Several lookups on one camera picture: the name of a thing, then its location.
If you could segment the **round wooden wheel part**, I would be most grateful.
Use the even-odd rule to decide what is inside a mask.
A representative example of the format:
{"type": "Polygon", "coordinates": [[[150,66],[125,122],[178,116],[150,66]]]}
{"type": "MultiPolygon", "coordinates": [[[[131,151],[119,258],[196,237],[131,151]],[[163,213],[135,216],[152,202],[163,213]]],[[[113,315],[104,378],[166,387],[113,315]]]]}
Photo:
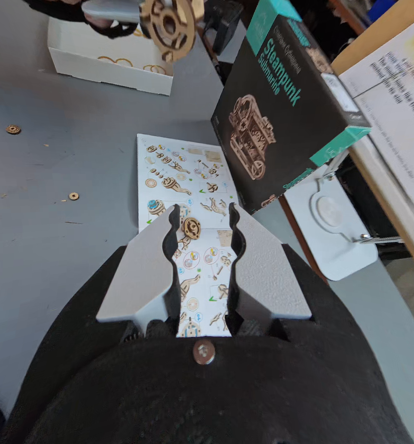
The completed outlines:
{"type": "Polygon", "coordinates": [[[189,240],[198,240],[201,235],[201,224],[194,217],[186,217],[181,225],[181,231],[184,237],[189,240]]]}

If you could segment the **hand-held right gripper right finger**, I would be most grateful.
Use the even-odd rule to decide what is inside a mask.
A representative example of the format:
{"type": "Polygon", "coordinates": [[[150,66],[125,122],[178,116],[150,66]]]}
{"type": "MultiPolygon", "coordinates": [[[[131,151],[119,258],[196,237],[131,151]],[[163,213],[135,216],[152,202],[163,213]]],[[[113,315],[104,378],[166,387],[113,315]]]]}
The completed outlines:
{"type": "Polygon", "coordinates": [[[236,336],[245,321],[263,332],[276,319],[310,320],[311,310],[282,242],[238,204],[229,205],[231,265],[226,325],[236,336]]]}

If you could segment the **black model kit box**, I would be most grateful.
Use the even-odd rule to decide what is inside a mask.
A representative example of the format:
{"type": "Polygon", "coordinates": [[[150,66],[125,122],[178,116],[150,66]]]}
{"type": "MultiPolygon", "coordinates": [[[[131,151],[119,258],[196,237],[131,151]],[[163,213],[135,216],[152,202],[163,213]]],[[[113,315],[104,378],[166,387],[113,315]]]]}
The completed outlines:
{"type": "Polygon", "coordinates": [[[211,123],[249,214],[371,131],[289,1],[259,1],[211,123]]]}

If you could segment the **white cardboard tray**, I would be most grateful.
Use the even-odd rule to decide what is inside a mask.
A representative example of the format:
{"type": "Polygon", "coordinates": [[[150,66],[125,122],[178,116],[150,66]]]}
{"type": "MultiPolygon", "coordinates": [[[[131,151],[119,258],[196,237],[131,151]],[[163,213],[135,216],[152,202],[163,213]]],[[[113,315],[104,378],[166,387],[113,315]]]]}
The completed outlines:
{"type": "Polygon", "coordinates": [[[170,96],[173,67],[161,59],[152,40],[141,30],[132,35],[109,39],[84,23],[71,23],[49,18],[48,48],[58,74],[96,83],[108,83],[142,92],[170,96]],[[107,56],[114,61],[126,58],[133,68],[99,61],[107,56]],[[143,70],[144,65],[155,64],[166,69],[167,75],[143,70]]]}

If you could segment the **illustrated instruction booklet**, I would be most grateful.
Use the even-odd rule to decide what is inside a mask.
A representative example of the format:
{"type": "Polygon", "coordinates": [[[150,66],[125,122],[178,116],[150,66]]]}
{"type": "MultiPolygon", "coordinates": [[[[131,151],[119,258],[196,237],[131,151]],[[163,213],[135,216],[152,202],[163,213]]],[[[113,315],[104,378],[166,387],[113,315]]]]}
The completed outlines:
{"type": "Polygon", "coordinates": [[[218,146],[137,135],[138,231],[170,206],[180,207],[173,256],[181,288],[177,336],[231,336],[226,325],[231,265],[229,205],[237,192],[218,146]],[[186,217],[201,224],[198,240],[184,237],[186,217]]]}

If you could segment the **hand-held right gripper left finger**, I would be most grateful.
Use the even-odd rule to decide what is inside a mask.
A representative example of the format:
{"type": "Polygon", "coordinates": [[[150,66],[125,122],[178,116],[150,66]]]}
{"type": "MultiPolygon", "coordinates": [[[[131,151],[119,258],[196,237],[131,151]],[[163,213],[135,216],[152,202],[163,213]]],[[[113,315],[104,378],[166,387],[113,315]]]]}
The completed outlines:
{"type": "Polygon", "coordinates": [[[126,246],[96,319],[131,321],[145,333],[153,320],[179,325],[181,290],[173,256],[178,249],[180,207],[170,206],[126,246]]]}

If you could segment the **white stand base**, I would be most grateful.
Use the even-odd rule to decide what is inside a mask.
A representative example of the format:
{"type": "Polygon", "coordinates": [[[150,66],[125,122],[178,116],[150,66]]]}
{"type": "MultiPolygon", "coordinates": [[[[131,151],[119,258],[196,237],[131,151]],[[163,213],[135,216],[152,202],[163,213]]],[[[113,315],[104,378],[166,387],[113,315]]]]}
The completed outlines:
{"type": "Polygon", "coordinates": [[[377,246],[403,240],[368,234],[336,173],[327,170],[321,166],[284,196],[321,273],[339,281],[374,263],[377,246]]]}

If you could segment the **wooden arm assembly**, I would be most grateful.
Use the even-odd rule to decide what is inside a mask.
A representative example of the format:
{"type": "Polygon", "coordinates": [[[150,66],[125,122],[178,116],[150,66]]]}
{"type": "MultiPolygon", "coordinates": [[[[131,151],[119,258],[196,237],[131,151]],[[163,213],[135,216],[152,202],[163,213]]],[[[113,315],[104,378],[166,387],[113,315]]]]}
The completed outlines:
{"type": "Polygon", "coordinates": [[[193,48],[198,23],[204,19],[203,0],[146,0],[139,4],[140,27],[173,64],[193,48]]]}

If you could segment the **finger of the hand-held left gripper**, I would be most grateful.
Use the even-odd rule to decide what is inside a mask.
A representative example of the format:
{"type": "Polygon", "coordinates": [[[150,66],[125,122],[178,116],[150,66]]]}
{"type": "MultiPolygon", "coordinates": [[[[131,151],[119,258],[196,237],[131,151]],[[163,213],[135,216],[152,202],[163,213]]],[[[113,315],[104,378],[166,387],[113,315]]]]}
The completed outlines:
{"type": "Polygon", "coordinates": [[[111,20],[123,24],[139,24],[140,2],[137,0],[82,1],[82,12],[96,20],[111,20]]]}

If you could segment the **wooden sheet holder board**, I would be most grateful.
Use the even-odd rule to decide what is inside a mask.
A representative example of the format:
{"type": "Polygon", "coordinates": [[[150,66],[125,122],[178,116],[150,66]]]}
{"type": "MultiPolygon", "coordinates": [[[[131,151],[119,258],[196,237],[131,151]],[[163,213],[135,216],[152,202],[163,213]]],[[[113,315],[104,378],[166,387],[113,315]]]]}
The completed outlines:
{"type": "MultiPolygon", "coordinates": [[[[414,1],[401,0],[333,61],[340,75],[414,23],[414,1]]],[[[349,155],[414,259],[414,207],[376,147],[364,139],[349,155]]]]}

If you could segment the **white printed instruction sheet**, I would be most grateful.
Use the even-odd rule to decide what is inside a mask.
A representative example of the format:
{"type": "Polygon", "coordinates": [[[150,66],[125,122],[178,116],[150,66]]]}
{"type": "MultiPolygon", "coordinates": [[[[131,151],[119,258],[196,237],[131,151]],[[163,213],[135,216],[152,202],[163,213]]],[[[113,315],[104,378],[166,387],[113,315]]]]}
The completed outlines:
{"type": "Polygon", "coordinates": [[[370,121],[371,139],[414,213],[414,23],[341,70],[370,121]]]}

